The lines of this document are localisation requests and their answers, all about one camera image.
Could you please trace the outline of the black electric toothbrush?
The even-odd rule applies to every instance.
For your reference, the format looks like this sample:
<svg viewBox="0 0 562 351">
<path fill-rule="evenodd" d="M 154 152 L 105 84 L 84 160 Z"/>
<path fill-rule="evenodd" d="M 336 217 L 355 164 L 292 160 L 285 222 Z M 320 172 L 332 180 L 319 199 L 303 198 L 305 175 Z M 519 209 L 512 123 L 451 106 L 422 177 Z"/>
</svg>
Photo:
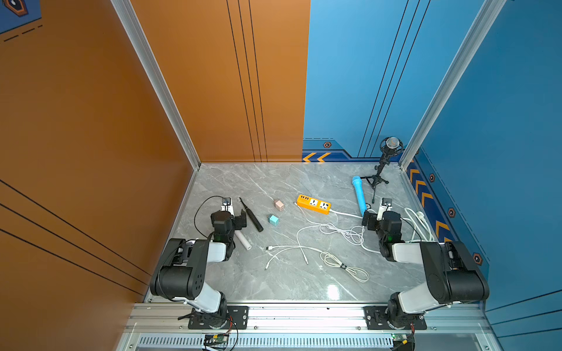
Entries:
<svg viewBox="0 0 562 351">
<path fill-rule="evenodd" d="M 257 216 L 253 213 L 253 211 L 244 203 L 244 201 L 241 199 L 241 197 L 239 198 L 240 203 L 242 204 L 242 206 L 244 207 L 244 210 L 247 213 L 247 216 L 250 218 L 250 221 L 253 223 L 253 225 L 255 226 L 256 230 L 261 233 L 263 232 L 263 226 L 262 224 L 259 222 Z"/>
</svg>

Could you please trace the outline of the teal charger cube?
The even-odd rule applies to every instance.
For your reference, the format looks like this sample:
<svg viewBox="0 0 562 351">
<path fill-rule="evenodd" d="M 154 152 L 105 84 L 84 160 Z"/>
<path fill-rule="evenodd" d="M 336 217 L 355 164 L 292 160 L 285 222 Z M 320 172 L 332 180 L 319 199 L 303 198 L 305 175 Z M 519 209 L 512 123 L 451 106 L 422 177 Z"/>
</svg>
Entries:
<svg viewBox="0 0 562 351">
<path fill-rule="evenodd" d="M 279 219 L 277 216 L 275 216 L 275 215 L 270 215 L 270 216 L 269 216 L 269 223 L 270 223 L 271 225 L 273 225 L 273 226 L 278 226 L 279 220 L 280 220 L 280 219 Z"/>
</svg>

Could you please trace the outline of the orange power strip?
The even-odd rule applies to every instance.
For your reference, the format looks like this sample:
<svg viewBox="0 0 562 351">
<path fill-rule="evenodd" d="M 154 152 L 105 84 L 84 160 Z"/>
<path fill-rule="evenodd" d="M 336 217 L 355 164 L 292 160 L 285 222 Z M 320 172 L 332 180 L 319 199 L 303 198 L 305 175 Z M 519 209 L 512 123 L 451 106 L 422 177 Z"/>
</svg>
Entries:
<svg viewBox="0 0 562 351">
<path fill-rule="evenodd" d="M 320 214 L 328 215 L 332 204 L 310 196 L 299 195 L 297 198 L 297 206 Z"/>
</svg>

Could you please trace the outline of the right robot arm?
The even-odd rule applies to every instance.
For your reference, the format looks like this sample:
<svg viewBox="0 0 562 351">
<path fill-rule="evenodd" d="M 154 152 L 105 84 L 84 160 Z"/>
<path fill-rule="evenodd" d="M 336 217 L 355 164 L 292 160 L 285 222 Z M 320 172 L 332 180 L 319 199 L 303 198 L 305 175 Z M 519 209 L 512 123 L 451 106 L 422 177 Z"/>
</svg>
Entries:
<svg viewBox="0 0 562 351">
<path fill-rule="evenodd" d="M 393 263 L 423 267 L 425 282 L 391 295 L 383 317 L 393 329 L 420 326 L 430 310 L 451 304 L 486 301 L 490 288 L 465 244 L 459 241 L 405 242 L 402 218 L 394 211 L 366 210 L 362 225 L 378 236 L 379 252 Z"/>
</svg>

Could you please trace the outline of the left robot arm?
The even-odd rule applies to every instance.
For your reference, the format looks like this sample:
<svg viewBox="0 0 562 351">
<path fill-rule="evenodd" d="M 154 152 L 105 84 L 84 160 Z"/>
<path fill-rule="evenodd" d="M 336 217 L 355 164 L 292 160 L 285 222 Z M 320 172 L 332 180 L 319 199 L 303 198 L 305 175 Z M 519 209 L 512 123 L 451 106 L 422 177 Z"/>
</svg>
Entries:
<svg viewBox="0 0 562 351">
<path fill-rule="evenodd" d="M 206 283 L 209 263 L 228 261 L 236 248 L 235 232 L 247 226 L 244 211 L 235 216 L 229 211 L 211 215 L 213 232 L 208 238 L 168 241 L 149 283 L 152 295 L 193 308 L 179 319 L 202 322 L 207 329 L 229 328 L 234 318 L 228 311 L 225 294 Z"/>
</svg>

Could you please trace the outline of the white electric toothbrush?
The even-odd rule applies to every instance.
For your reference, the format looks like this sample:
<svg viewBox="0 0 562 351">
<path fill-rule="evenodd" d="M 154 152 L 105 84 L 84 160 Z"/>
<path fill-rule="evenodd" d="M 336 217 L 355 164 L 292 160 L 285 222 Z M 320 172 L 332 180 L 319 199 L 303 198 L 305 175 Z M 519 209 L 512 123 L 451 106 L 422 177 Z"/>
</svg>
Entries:
<svg viewBox="0 0 562 351">
<path fill-rule="evenodd" d="M 235 235 L 247 251 L 252 249 L 251 243 L 246 239 L 245 235 L 240 230 L 236 230 Z"/>
</svg>

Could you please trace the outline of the blue microphone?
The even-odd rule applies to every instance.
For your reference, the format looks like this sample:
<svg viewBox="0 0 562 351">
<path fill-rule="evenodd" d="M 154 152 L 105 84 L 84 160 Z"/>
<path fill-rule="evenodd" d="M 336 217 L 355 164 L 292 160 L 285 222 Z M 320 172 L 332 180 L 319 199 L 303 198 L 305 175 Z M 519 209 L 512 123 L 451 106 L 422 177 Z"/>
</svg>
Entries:
<svg viewBox="0 0 562 351">
<path fill-rule="evenodd" d="M 363 216 L 364 212 L 366 212 L 366 210 L 367 210 L 367 202 L 366 202 L 365 197 L 364 197 L 362 179 L 359 176 L 354 176 L 352 178 L 352 185 L 354 186 L 355 193 L 356 193 L 356 196 L 357 196 L 359 211 L 360 211 L 361 215 Z"/>
</svg>

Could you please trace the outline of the pink charger cube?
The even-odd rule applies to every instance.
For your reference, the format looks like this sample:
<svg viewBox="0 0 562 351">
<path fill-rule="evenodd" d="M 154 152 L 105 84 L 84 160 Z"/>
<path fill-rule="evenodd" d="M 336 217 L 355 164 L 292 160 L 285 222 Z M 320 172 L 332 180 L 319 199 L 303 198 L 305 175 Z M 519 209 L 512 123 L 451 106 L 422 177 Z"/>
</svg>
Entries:
<svg viewBox="0 0 562 351">
<path fill-rule="evenodd" d="M 285 205 L 283 204 L 283 202 L 281 200 L 275 200 L 274 206 L 278 211 L 283 211 L 284 208 L 285 208 Z"/>
</svg>

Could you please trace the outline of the right green circuit board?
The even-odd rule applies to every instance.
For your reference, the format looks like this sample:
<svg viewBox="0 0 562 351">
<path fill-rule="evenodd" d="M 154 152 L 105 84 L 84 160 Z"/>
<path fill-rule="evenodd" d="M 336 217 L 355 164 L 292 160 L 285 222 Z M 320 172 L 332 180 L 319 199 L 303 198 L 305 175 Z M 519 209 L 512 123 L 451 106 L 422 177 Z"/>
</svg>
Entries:
<svg viewBox="0 0 562 351">
<path fill-rule="evenodd" d="M 411 333 L 393 333 L 392 334 L 393 345 L 404 345 L 411 342 L 415 342 L 415 337 Z"/>
</svg>

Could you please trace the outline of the green circuit board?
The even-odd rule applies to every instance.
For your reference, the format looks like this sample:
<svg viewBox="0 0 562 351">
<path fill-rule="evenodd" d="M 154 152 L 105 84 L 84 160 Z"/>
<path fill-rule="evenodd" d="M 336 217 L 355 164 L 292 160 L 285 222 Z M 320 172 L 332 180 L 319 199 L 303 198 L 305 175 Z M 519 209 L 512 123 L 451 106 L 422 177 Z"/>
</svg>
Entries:
<svg viewBox="0 0 562 351">
<path fill-rule="evenodd" d="M 226 348 L 228 346 L 229 339 L 230 335 L 228 333 L 205 334 L 203 338 L 203 346 L 205 348 Z"/>
<path fill-rule="evenodd" d="M 415 337 L 411 333 L 393 333 L 392 334 L 393 345 L 404 345 L 411 342 L 415 342 Z"/>
</svg>

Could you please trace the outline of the left green circuit board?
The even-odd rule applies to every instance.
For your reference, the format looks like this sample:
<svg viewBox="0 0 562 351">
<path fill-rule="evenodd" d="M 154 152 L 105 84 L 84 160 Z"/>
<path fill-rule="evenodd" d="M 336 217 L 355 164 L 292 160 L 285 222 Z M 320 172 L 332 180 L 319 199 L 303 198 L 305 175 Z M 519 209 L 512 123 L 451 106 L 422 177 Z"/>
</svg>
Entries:
<svg viewBox="0 0 562 351">
<path fill-rule="evenodd" d="M 205 348 L 226 348 L 228 346 L 229 339 L 230 335 L 228 333 L 205 334 L 203 338 L 203 346 Z"/>
</svg>

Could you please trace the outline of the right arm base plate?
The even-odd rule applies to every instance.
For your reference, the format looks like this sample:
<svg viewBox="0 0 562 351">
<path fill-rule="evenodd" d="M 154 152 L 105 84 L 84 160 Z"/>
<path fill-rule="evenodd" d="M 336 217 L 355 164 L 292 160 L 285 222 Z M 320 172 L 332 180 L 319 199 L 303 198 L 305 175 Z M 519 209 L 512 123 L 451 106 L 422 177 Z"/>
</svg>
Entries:
<svg viewBox="0 0 562 351">
<path fill-rule="evenodd" d="M 367 306 L 363 308 L 368 330 L 427 330 L 423 314 L 406 314 L 400 309 L 392 312 L 389 307 Z"/>
</svg>

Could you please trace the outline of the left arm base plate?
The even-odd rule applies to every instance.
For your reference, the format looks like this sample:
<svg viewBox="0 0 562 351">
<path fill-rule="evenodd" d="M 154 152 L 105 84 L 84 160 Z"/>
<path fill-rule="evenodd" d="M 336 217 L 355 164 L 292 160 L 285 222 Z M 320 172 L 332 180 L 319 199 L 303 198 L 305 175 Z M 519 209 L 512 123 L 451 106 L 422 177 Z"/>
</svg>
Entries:
<svg viewBox="0 0 562 351">
<path fill-rule="evenodd" d="M 196 312 L 186 315 L 190 330 L 245 330 L 249 319 L 250 308 L 243 305 L 228 305 L 222 312 L 214 314 Z"/>
</svg>

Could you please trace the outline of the aluminium front rail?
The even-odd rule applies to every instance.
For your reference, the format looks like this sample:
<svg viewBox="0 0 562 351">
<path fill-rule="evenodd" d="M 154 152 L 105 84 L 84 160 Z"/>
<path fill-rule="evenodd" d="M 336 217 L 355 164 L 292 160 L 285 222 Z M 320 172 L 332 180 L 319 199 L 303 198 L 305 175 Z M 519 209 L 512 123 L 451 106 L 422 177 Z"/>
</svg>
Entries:
<svg viewBox="0 0 562 351">
<path fill-rule="evenodd" d="M 386 307 L 374 303 L 235 302 L 232 308 L 239 328 L 248 333 L 394 333 L 383 319 Z M 188 305 L 136 304 L 125 324 L 126 332 L 195 332 L 209 325 L 192 321 Z M 456 304 L 427 312 L 415 333 L 492 333 L 492 327 L 476 304 Z"/>
</svg>

